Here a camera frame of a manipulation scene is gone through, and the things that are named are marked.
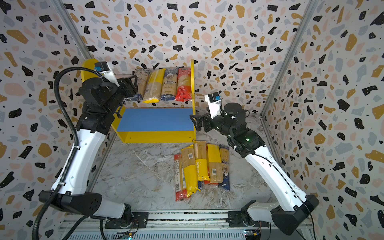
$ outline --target yellow pasta package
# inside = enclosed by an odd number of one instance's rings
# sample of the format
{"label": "yellow pasta package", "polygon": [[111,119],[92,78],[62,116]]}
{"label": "yellow pasta package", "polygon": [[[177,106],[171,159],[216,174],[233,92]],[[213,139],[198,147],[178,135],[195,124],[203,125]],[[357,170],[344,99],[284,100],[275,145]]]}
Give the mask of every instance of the yellow pasta package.
{"label": "yellow pasta package", "polygon": [[158,103],[161,97],[165,68],[156,70],[149,76],[147,89],[144,93],[143,103]]}
{"label": "yellow pasta package", "polygon": [[198,181],[208,181],[208,164],[207,164],[207,142],[194,141],[193,148],[195,152],[196,172]]}
{"label": "yellow pasta package", "polygon": [[220,150],[217,145],[207,144],[209,178],[211,183],[223,182],[223,166],[221,164]]}
{"label": "yellow pasta package", "polygon": [[187,185],[187,197],[190,197],[200,189],[197,187],[197,173],[193,145],[181,150],[181,158],[184,168],[185,183]]}

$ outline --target blue pasta package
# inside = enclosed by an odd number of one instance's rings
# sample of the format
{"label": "blue pasta package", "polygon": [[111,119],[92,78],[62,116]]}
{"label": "blue pasta package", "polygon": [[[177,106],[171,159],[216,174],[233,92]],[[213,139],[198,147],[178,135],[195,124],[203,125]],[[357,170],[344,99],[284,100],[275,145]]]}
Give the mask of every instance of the blue pasta package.
{"label": "blue pasta package", "polygon": [[221,164],[223,166],[223,182],[219,183],[218,186],[230,191],[229,185],[229,147],[225,145],[219,146]]}

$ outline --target red pasta package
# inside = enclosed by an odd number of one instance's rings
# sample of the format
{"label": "red pasta package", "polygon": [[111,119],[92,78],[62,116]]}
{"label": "red pasta package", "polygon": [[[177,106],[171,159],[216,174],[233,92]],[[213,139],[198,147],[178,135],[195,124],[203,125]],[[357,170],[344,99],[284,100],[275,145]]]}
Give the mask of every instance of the red pasta package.
{"label": "red pasta package", "polygon": [[175,100],[180,102],[192,100],[191,68],[179,68]]}
{"label": "red pasta package", "polygon": [[174,155],[175,160],[175,192],[176,202],[187,198],[187,185],[185,183],[181,154]]}

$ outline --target black spot pattern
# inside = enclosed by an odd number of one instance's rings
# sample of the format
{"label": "black spot pattern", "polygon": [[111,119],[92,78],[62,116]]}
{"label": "black spot pattern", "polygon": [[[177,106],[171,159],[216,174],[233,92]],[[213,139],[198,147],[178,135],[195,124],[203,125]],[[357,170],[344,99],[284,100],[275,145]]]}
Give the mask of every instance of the black spot pattern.
{"label": "black spot pattern", "polygon": [[350,106],[346,101],[344,101],[342,99],[339,99],[337,101],[337,104],[339,105],[339,109],[344,110],[344,111],[347,111],[349,106]]}
{"label": "black spot pattern", "polygon": [[90,1],[89,3],[85,4],[86,8],[95,8],[95,2]]}
{"label": "black spot pattern", "polygon": [[[13,176],[13,172],[9,172],[7,174],[7,176],[4,178],[4,180],[0,183],[0,189],[5,187],[5,186],[7,186],[14,179],[15,179],[15,177]],[[1,221],[2,217],[3,217],[2,213],[3,213],[3,210],[1,209],[0,221]]]}
{"label": "black spot pattern", "polygon": [[362,120],[360,118],[355,118],[355,126],[358,129],[364,129],[364,126],[362,124]]}
{"label": "black spot pattern", "polygon": [[16,118],[19,117],[22,114],[22,109],[18,108],[16,110],[10,111],[8,114],[9,118]]}
{"label": "black spot pattern", "polygon": [[26,66],[22,66],[22,70],[24,71],[24,74],[26,76],[33,76],[33,72],[31,70],[29,70]]}
{"label": "black spot pattern", "polygon": [[356,215],[353,215],[353,214],[346,214],[345,215],[349,221],[351,222],[352,225],[354,225],[356,227],[356,223],[358,221],[358,218],[356,217]]}
{"label": "black spot pattern", "polygon": [[337,171],[337,170],[340,170],[340,169],[343,169],[343,168],[345,168],[344,162],[338,162],[338,163],[336,163],[336,165],[332,169],[334,171]]}
{"label": "black spot pattern", "polygon": [[93,53],[97,51],[97,49],[96,49],[96,47],[95,47],[94,45],[92,45],[92,46],[87,46],[87,48],[88,48],[89,51],[91,51],[91,52],[93,52]]}
{"label": "black spot pattern", "polygon": [[168,9],[177,10],[177,4],[167,3],[167,8]]}
{"label": "black spot pattern", "polygon": [[39,18],[40,18],[40,20],[41,20],[43,23],[52,21],[52,19],[49,17],[49,15],[40,16]]}
{"label": "black spot pattern", "polygon": [[267,10],[274,11],[274,12],[277,12],[277,8],[278,8],[278,6],[276,6],[276,5],[268,5],[267,6]]}
{"label": "black spot pattern", "polygon": [[35,194],[35,190],[32,189],[26,193],[23,194],[23,197],[28,200],[28,201],[32,201],[32,196]]}

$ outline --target black cable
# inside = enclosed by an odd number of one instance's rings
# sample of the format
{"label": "black cable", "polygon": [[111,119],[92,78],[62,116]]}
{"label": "black cable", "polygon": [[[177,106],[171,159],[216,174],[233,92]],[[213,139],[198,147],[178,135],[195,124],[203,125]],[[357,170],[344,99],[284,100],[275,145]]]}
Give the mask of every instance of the black cable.
{"label": "black cable", "polygon": [[101,237],[103,238],[103,240],[107,240],[107,238],[104,235],[103,220],[102,219],[100,219],[100,234],[101,234]]}
{"label": "black cable", "polygon": [[103,77],[100,73],[98,72],[95,72],[89,68],[83,68],[83,67],[71,67],[71,68],[67,68],[67,69],[64,69],[62,70],[61,72],[59,72],[57,74],[57,76],[55,77],[55,81],[53,83],[53,92],[55,93],[55,97],[56,97],[56,101],[57,101],[57,105],[60,107],[60,110],[65,118],[65,120],[67,121],[70,129],[71,129],[71,132],[72,132],[72,135],[73,135],[73,139],[74,139],[74,142],[73,142],[73,150],[71,151],[70,153],[70,156],[68,158],[68,163],[65,165],[65,167],[63,168],[63,171],[61,172],[61,177],[60,177],[60,181],[59,181],[59,184],[57,185],[57,187],[55,188],[55,190],[51,193],[50,197],[48,198],[48,200],[44,203],[44,205],[42,206],[39,214],[36,216],[36,219],[33,223],[33,228],[32,228],[32,239],[33,240],[39,240],[39,228],[40,228],[40,222],[43,218],[43,215],[44,213],[46,212],[46,210],[48,209],[49,205],[52,203],[52,201],[56,198],[57,194],[59,193],[60,189],[61,189],[61,186],[63,185],[66,177],[67,177],[67,173],[68,173],[68,170],[69,168],[71,167],[71,163],[72,163],[72,160],[77,152],[77,147],[79,146],[79,137],[77,135],[77,130],[76,128],[74,127],[73,123],[72,123],[72,120],[71,118],[69,117],[65,107],[64,107],[64,104],[63,104],[63,101],[61,100],[61,97],[60,97],[60,92],[59,92],[59,83],[60,83],[60,80],[61,78],[68,72],[71,72],[71,71],[87,71],[87,72],[90,72],[90,73],[93,73],[95,75],[97,75],[98,77],[101,77],[101,79],[103,79],[103,81],[108,81],[105,77]]}
{"label": "black cable", "polygon": [[[267,158],[265,158],[265,157],[263,157],[263,156],[260,156],[260,155],[258,155],[258,154],[254,154],[254,153],[248,153],[248,154],[251,154],[251,155],[255,155],[255,156],[258,156],[258,157],[261,157],[261,158],[263,158],[263,159],[265,159],[265,160],[267,160],[275,169],[276,169],[276,171],[281,175],[281,177],[284,179],[284,181],[287,183],[287,185],[291,188],[291,190],[292,190],[292,192],[295,194],[295,195],[297,195],[297,193],[295,192],[295,190],[293,189],[293,187],[288,183],[288,181],[285,179],[285,177],[284,177],[284,175],[277,169],[277,167],[274,165],[274,164],[272,164],[272,162],[271,161],[269,161]],[[314,222],[313,222],[313,217],[312,217],[312,213],[311,213],[311,211],[309,210],[309,208],[307,207],[307,205],[305,205],[305,203],[303,202],[303,200],[299,197],[299,196],[297,196],[297,198],[303,203],[303,205],[305,206],[305,208],[307,208],[307,210],[308,210],[308,212],[309,212],[309,214],[310,214],[310,216],[311,216],[311,220],[312,220],[312,229],[313,229],[313,238],[314,238],[314,240],[316,240],[316,234],[315,234],[315,232],[314,232]]]}
{"label": "black cable", "polygon": [[266,240],[269,240],[270,237],[271,237],[271,223],[269,223],[269,236]]}
{"label": "black cable", "polygon": [[71,227],[69,232],[64,236],[64,238],[62,240],[67,240],[71,236],[71,234],[75,231],[77,226],[86,218],[88,218],[88,216],[82,216],[79,220],[77,220],[77,222],[74,224],[73,227]]}
{"label": "black cable", "polygon": [[304,237],[303,237],[303,235],[301,235],[300,233],[299,233],[299,231],[297,230],[297,229],[295,229],[295,231],[304,239],[304,240],[306,240]]}

